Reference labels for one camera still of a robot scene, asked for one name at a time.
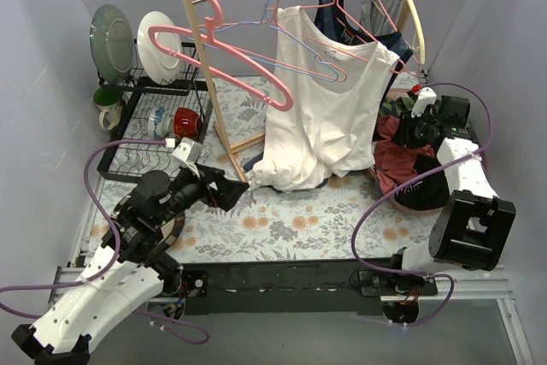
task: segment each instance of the cup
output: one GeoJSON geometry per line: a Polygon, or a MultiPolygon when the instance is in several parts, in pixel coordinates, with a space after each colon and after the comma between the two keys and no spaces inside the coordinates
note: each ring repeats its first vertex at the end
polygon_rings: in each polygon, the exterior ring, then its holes
{"type": "Polygon", "coordinates": [[[197,138],[202,128],[202,119],[194,110],[180,107],[174,115],[174,133],[179,138],[197,138]]]}
{"type": "Polygon", "coordinates": [[[104,131],[113,130],[121,118],[121,110],[123,109],[123,101],[116,91],[107,89],[97,89],[93,96],[97,108],[101,112],[99,114],[99,126],[104,131]]]}
{"type": "Polygon", "coordinates": [[[160,140],[173,131],[173,117],[163,106],[155,106],[148,116],[148,137],[160,140]]]}

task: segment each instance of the blue hanger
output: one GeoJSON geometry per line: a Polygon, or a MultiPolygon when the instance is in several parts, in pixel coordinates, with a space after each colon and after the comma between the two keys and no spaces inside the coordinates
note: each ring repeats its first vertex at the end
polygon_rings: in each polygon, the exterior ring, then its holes
{"type": "MultiPolygon", "coordinates": [[[[328,81],[328,82],[331,82],[331,83],[334,83],[335,81],[338,81],[340,75],[338,73],[337,70],[335,70],[333,67],[332,67],[332,64],[329,64],[329,63],[326,63],[326,62],[322,62],[320,57],[319,57],[319,54],[311,49],[309,46],[307,46],[306,44],[304,44],[301,40],[299,40],[298,38],[296,38],[295,36],[292,35],[292,33],[290,32],[287,32],[286,30],[278,27],[278,26],[274,26],[271,24],[269,18],[268,18],[268,6],[270,4],[270,1],[271,0],[267,0],[266,3],[264,4],[264,10],[262,11],[262,17],[260,19],[260,21],[240,21],[238,23],[234,23],[233,25],[230,25],[230,26],[226,26],[226,27],[221,27],[219,29],[216,29],[215,32],[218,33],[218,32],[224,32],[228,29],[231,29],[233,27],[236,27],[236,26],[239,26],[239,25],[261,25],[262,23],[266,23],[268,24],[269,27],[277,30],[278,32],[282,32],[288,36],[290,36],[293,40],[295,40],[296,42],[298,42],[299,44],[301,44],[304,49],[306,50],[309,50],[310,52],[312,52],[314,54],[314,59],[317,63],[319,63],[320,65],[324,65],[324,66],[327,66],[336,76],[336,79],[328,79],[324,76],[320,76],[320,75],[317,75],[317,74],[312,74],[312,73],[308,73],[308,72],[304,72],[302,70],[299,70],[297,68],[291,68],[291,67],[288,67],[286,65],[284,65],[282,62],[270,62],[268,60],[264,60],[264,59],[261,59],[260,57],[256,57],[256,56],[249,56],[249,58],[257,61],[257,62],[261,62],[261,63],[265,63],[265,64],[269,64],[269,65],[272,65],[272,66],[275,66],[277,68],[283,68],[284,70],[289,70],[289,71],[292,71],[292,72],[295,72],[295,73],[299,73],[299,74],[305,74],[307,76],[310,76],[310,77],[315,77],[317,79],[321,79],[321,80],[324,80],[324,81],[328,81]]],[[[208,47],[210,47],[211,49],[217,49],[216,47],[214,46],[211,46],[209,44],[206,44],[208,47]]]]}

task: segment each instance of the gray garment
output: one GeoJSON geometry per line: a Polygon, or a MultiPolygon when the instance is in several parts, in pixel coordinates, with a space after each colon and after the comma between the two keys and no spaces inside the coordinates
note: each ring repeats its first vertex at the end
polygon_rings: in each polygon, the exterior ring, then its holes
{"type": "MultiPolygon", "coordinates": [[[[405,0],[381,1],[393,22],[397,23],[397,19],[401,14],[405,0]]],[[[376,6],[377,4],[378,0],[363,0],[361,6],[361,20],[359,22],[374,36],[381,36],[383,34],[395,32],[396,30],[393,28],[387,17],[385,17],[382,9],[379,9],[379,6],[376,6]]]]}

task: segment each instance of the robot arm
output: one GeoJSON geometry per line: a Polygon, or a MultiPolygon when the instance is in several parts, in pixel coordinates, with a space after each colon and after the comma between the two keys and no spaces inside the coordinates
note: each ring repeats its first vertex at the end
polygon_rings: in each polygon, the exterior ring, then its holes
{"type": "MultiPolygon", "coordinates": [[[[414,148],[430,144],[441,164],[476,151],[478,141],[465,129],[469,101],[443,96],[435,109],[436,96],[422,89],[415,109],[403,113],[394,141],[414,148]]],[[[500,199],[486,179],[480,158],[444,170],[450,198],[435,225],[429,242],[403,251],[402,269],[437,273],[454,269],[496,267],[515,219],[513,203],[500,199]]]]}
{"type": "Polygon", "coordinates": [[[165,251],[182,231],[185,210],[196,201],[229,210],[247,190],[222,170],[194,164],[200,147],[183,139],[172,154],[185,166],[177,177],[148,172],[116,206],[112,219],[120,228],[121,251],[108,272],[86,280],[113,258],[111,231],[79,277],[84,284],[70,288],[32,325],[15,329],[12,339],[36,364],[86,364],[111,329],[179,274],[179,264],[165,251]]]}

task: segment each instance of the mug handle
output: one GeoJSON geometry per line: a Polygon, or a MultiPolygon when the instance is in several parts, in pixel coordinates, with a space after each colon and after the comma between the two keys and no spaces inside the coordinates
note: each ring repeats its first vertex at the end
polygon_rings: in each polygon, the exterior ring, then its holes
{"type": "Polygon", "coordinates": [[[104,125],[104,116],[108,113],[109,111],[104,109],[103,111],[101,111],[101,114],[99,115],[99,126],[101,126],[101,128],[105,131],[105,132],[109,132],[111,131],[112,129],[114,129],[114,127],[117,126],[117,124],[115,123],[110,123],[107,127],[104,125]]]}

